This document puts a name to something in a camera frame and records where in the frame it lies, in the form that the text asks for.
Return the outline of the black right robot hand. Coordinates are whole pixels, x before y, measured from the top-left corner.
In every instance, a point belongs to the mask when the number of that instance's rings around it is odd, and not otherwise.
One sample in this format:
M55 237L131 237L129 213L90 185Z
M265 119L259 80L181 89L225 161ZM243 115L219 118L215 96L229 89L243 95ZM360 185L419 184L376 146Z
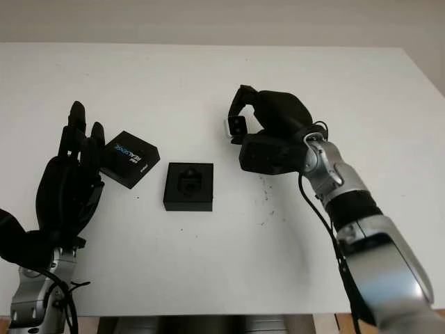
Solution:
M245 117L241 115L246 106L254 109L254 117L262 126L258 135L286 140L314 123L308 109L295 95L271 90L257 91L251 86L241 85L227 119L233 144L242 144L248 134Z

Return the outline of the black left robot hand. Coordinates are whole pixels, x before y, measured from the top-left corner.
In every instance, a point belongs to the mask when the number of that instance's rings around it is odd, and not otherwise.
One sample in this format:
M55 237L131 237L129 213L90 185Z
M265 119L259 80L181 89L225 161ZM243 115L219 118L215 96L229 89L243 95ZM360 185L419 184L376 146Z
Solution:
M39 229L56 246L82 247L79 233L97 209L104 188L99 174L104 150L99 122L86 135L86 110L75 101L64 126L58 154L46 165L35 208Z

